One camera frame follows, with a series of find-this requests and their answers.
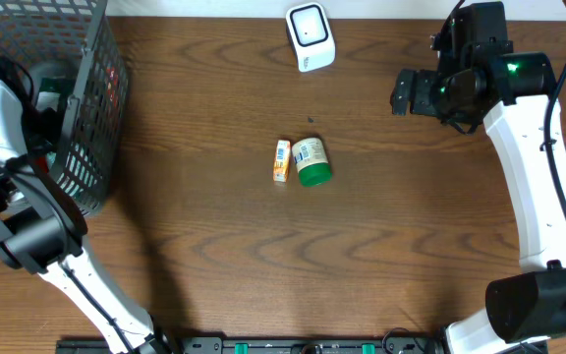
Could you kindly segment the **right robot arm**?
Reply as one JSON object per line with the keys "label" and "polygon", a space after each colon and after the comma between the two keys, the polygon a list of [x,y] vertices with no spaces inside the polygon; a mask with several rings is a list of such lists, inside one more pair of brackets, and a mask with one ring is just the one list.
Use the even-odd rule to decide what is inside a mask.
{"label": "right robot arm", "polygon": [[484,307],[450,324],[444,353],[536,351],[566,336],[566,147],[547,56],[442,55],[435,71],[403,70],[396,115],[431,116],[462,134],[484,128],[500,159],[519,235],[521,271],[488,284]]}

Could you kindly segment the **orange tissue pack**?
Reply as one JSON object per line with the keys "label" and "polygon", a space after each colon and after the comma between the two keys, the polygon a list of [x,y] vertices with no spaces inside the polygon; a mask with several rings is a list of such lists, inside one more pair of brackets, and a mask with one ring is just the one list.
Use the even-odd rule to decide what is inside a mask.
{"label": "orange tissue pack", "polygon": [[291,156],[291,143],[287,140],[279,140],[276,146],[273,163],[273,181],[286,183],[289,175],[289,164]]}

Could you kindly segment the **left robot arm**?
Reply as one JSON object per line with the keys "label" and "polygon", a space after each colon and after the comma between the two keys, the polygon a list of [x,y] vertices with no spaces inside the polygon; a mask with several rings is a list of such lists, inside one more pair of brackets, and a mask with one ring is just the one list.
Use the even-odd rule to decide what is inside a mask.
{"label": "left robot arm", "polygon": [[101,265],[79,204],[44,164],[65,142],[69,111],[39,109],[38,97],[35,77],[0,55],[0,260],[63,292],[110,352],[174,352],[150,313]]}

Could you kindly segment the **green white glove pack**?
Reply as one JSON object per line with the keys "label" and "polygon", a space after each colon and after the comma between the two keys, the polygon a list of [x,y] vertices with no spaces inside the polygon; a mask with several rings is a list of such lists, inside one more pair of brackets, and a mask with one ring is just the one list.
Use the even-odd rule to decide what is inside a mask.
{"label": "green white glove pack", "polygon": [[35,108],[38,111],[52,109],[57,113],[64,113],[75,82],[66,78],[44,78],[39,87]]}

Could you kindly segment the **green lidded jar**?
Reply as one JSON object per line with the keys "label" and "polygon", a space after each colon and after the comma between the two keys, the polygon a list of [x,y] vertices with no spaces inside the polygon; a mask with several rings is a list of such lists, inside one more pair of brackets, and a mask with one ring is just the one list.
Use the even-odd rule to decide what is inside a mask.
{"label": "green lidded jar", "polygon": [[292,145],[292,157],[304,187],[314,187],[331,180],[332,170],[321,139],[306,138],[296,142]]}

